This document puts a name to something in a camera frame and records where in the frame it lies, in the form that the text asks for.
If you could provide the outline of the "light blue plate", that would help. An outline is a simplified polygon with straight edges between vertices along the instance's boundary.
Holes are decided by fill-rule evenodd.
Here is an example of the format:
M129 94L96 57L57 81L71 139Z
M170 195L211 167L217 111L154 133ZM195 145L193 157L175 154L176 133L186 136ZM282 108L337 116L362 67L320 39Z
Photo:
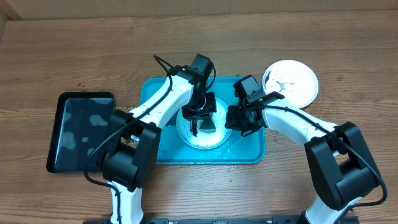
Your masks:
M231 134L232 130L225 128L227 105L219 98L216 98L216 112L211 116L211 120L215 125L215 130L206 132L200 130L199 127L203 123L202 120L197 122L197 135L191 132L191 122L183 118L182 109L178 112L176 125L180 137L191 147L197 149L213 149L222 145Z

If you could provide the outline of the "white pink plate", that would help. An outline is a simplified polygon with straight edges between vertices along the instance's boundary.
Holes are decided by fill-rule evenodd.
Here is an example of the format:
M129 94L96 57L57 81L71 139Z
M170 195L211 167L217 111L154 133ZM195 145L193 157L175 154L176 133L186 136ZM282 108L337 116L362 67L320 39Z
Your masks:
M314 71L296 60L280 60L264 72L262 87L266 94L276 91L297 108L310 105L318 95L319 83Z

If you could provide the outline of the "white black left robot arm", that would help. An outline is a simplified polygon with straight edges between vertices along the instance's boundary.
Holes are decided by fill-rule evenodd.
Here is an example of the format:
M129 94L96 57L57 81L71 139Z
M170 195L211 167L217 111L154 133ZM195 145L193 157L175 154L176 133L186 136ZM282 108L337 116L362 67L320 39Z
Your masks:
M96 160L104 186L112 193L110 223L143 221L142 190L156 164L162 128L180 109L188 111L190 120L214 113L215 96L210 87L204 77L170 75L144 104L129 113L114 112Z

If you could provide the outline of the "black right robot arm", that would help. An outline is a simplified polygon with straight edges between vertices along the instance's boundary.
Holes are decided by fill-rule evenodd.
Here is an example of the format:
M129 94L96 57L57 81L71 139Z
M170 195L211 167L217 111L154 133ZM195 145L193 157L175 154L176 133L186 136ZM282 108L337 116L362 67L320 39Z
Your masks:
M359 128L322 121L282 96L240 99L229 106L226 128L252 134L273 129L305 150L315 201L286 223L357 223L346 214L386 201L387 187Z

